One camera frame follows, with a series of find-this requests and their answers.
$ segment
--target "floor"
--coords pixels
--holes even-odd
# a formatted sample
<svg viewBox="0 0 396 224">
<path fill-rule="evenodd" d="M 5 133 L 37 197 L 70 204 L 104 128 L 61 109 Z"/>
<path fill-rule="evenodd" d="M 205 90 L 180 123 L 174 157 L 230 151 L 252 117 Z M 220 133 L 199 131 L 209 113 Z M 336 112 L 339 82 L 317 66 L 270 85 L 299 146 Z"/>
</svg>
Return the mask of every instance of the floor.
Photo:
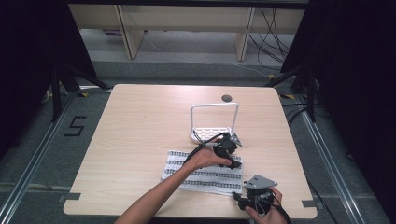
<svg viewBox="0 0 396 224">
<path fill-rule="evenodd" d="M 139 48 L 137 56 L 134 60 L 129 60 L 127 58 L 125 47 L 122 43 L 122 38 L 116 35 L 106 35 L 102 30 L 81 30 L 81 36 L 83 37 L 87 50 L 90 54 L 90 57 L 94 63 L 99 62 L 108 62 L 108 63 L 197 63 L 197 64 L 228 64 L 230 66 L 234 66 L 235 69 L 247 69 L 253 70 L 253 73 L 257 73 L 261 76 L 268 77 L 269 74 L 264 73 L 262 70 L 252 69 L 253 66 L 264 65 L 267 70 L 272 70 L 275 74 L 278 73 L 276 70 L 281 63 L 279 60 L 276 60 L 268 55 L 260 54 L 258 57 L 258 48 L 253 43 L 251 39 L 249 39 L 247 45 L 247 54 L 245 60 L 242 62 L 238 62 L 236 60 L 236 54 L 233 44 L 233 36 L 232 34 L 224 34 L 224 33 L 194 33 L 194 32 L 172 32 L 172 31 L 148 31 L 145 33 L 142 44 Z M 255 39 L 259 44 L 261 43 L 261 37 L 258 34 L 252 34 L 252 38 Z M 278 38 L 285 46 L 290 46 L 291 42 L 294 38 L 293 35 L 279 35 Z M 272 46 L 276 46 L 275 40 L 269 36 L 268 43 Z M 280 59 L 283 59 L 279 50 L 268 48 L 275 56 Z M 101 98 L 103 96 L 94 96 L 92 97 L 92 101 L 95 101 L 95 97 Z M 287 102 L 288 99 L 282 99 L 282 103 Z M 83 107 L 83 101 L 81 99 L 77 99 L 73 103 L 75 108 Z M 103 104 L 103 100 L 98 99 L 97 102 L 90 102 L 90 104 Z M 291 109 L 285 108 L 285 113 L 290 112 Z M 101 111 L 91 111 L 92 113 L 98 113 L 97 117 L 100 117 Z M 0 200 L 5 202 L 8 198 L 8 194 L 12 191 L 15 183 L 19 181 L 19 177 L 26 172 L 24 168 L 28 165 L 29 160 L 33 158 L 34 155 L 34 147 L 40 145 L 41 136 L 46 134 L 46 131 L 50 127 L 50 123 L 46 121 L 46 118 L 50 116 L 50 105 L 43 105 L 43 108 L 40 110 L 40 116 L 37 116 L 39 119 L 35 120 L 32 126 L 42 125 L 42 128 L 35 129 L 35 132 L 29 133 L 31 136 L 29 137 L 29 142 L 21 142 L 23 151 L 11 150 L 7 155 L 9 158 L 19 158 L 19 163 L 25 164 L 20 166 L 13 166 L 16 163 L 13 160 L 6 161 L 2 160 L 0 162 L 0 170 L 1 175 L 0 179 L 2 180 L 2 184 L 0 185 Z M 319 118 L 326 117 L 326 112 L 324 110 L 319 109 L 317 111 Z M 315 130 L 319 131 L 323 135 L 333 135 L 332 133 L 336 132 L 331 122 L 324 118 L 323 122 L 318 126 L 313 125 L 309 122 L 308 118 L 296 120 L 293 125 L 297 125 L 298 127 L 311 127 L 314 131 L 311 134 L 315 134 Z M 87 128 L 90 132 L 94 132 L 94 127 Z M 302 133 L 298 132 L 298 130 L 292 131 L 293 136 L 295 135 L 296 145 L 303 146 L 306 145 L 306 142 L 300 142 L 299 139 L 312 138 L 309 134 L 310 132 L 306 132 L 306 136 L 303 138 L 300 136 Z M 318 141 L 312 141 L 312 146 L 322 146 L 322 149 L 318 149 L 315 151 L 308 151 L 308 147 L 306 151 L 302 152 L 306 155 L 310 155 L 307 157 L 301 157 L 302 164 L 304 166 L 304 170 L 307 176 L 315 176 L 316 178 L 312 179 L 313 184 L 316 186 L 319 191 L 319 195 L 325 201 L 327 201 L 329 206 L 338 206 L 340 209 L 345 211 L 339 212 L 335 214 L 336 217 L 339 218 L 339 223 L 389 223 L 386 219 L 382 209 L 377 204 L 375 196 L 370 193 L 370 189 L 365 185 L 364 180 L 362 180 L 361 174 L 359 170 L 353 168 L 353 162 L 348 161 L 345 154 L 342 154 L 343 151 L 333 152 L 332 155 L 335 157 L 334 161 L 329 161 L 326 155 L 327 148 L 333 147 L 335 145 L 342 145 L 342 140 L 337 137 L 332 138 L 333 141 L 327 142 L 327 145 L 324 145 Z M 82 145 L 87 146 L 89 141 L 84 140 L 81 142 Z M 84 151 L 73 151 L 76 153 L 74 159 L 69 160 L 78 160 L 83 157 Z M 70 183 L 64 181 L 64 179 L 73 179 L 73 176 L 69 173 L 65 174 L 62 172 L 62 165 L 57 163 L 57 159 L 59 156 L 68 156 L 68 152 L 64 152 L 62 155 L 49 155 L 44 159 L 43 165 L 41 167 L 36 168 L 38 170 L 37 175 L 34 177 L 35 182 L 39 182 L 37 180 L 45 179 L 48 176 L 53 176 L 52 179 L 57 179 L 57 181 L 48 184 L 52 188 L 56 188 L 56 192 L 67 192 L 69 190 Z M 315 165 L 314 163 L 324 163 L 325 165 L 321 165 L 322 169 L 313 170 L 310 167 Z M 335 171 L 341 172 L 343 176 L 346 178 L 339 179 L 336 176 L 330 174 L 329 169 L 332 169 L 332 166 L 335 165 Z M 346 186 L 346 189 L 343 187 L 339 187 L 342 181 L 346 183 L 341 183 Z M 331 183 L 331 186 L 325 186 L 323 183 Z M 26 221 L 25 212 L 23 210 L 25 208 L 32 209 L 32 211 L 36 211 L 33 217 L 29 217 L 33 223 L 56 223 L 57 219 L 55 215 L 62 210 L 62 199 L 57 196 L 56 193 L 48 193 L 52 192 L 53 189 L 46 189 L 45 185 L 36 185 L 30 186 L 31 194 L 27 195 L 23 200 L 19 203 L 20 208 L 15 212 L 15 218 L 11 219 L 11 223 L 22 223 Z M 340 205 L 340 192 L 350 193 L 351 198 L 346 198 L 341 202 L 344 204 L 344 207 Z M 319 202 L 318 195 L 314 194 L 314 198 L 317 202 Z M 51 209 L 46 209 L 40 206 L 36 206 L 32 208 L 32 204 L 38 203 L 37 200 L 55 202 L 57 206 L 51 207 Z M 350 203 L 357 202 L 359 206 L 356 207 L 358 210 L 347 208 Z M 318 203 L 319 219 L 313 221 L 296 221 L 296 223 L 333 223 L 330 216 L 328 216 L 327 212 L 323 208 L 323 203 Z M 108 219 L 73 219 L 70 217 L 64 223 L 108 223 L 112 222 L 114 219 L 109 217 Z"/>
</svg>

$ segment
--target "table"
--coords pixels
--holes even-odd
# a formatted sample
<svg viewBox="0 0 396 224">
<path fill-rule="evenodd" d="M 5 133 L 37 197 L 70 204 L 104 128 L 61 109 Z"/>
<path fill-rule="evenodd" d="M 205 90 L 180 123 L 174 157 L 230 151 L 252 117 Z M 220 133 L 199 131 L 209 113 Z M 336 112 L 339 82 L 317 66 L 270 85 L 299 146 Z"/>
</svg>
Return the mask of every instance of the table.
<svg viewBox="0 0 396 224">
<path fill-rule="evenodd" d="M 278 182 L 291 218 L 314 218 L 316 207 L 290 129 L 272 88 L 126 85 L 115 86 L 66 200 L 68 215 L 121 215 L 159 183 L 168 150 L 191 152 L 192 105 L 239 104 L 234 130 L 243 146 L 244 180 L 262 175 Z M 157 217 L 248 218 L 229 196 L 176 190 Z"/>
</svg>

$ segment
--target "wooden table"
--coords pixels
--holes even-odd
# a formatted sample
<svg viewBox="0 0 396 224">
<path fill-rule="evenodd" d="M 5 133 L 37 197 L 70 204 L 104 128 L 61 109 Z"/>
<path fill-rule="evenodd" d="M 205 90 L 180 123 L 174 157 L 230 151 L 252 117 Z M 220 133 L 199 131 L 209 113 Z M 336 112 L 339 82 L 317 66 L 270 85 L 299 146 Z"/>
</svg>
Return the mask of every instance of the wooden table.
<svg viewBox="0 0 396 224">
<path fill-rule="evenodd" d="M 114 88 L 70 191 L 80 197 L 66 200 L 66 214 L 121 215 L 160 182 L 168 150 L 196 147 L 190 139 L 191 106 L 223 103 L 224 94 L 239 104 L 234 130 L 243 146 L 234 155 L 244 160 L 244 180 L 254 175 L 275 180 L 291 218 L 314 218 L 316 207 L 303 207 L 302 201 L 313 199 L 274 89 L 171 85 Z M 156 216 L 249 217 L 232 197 L 180 189 Z"/>
</svg>

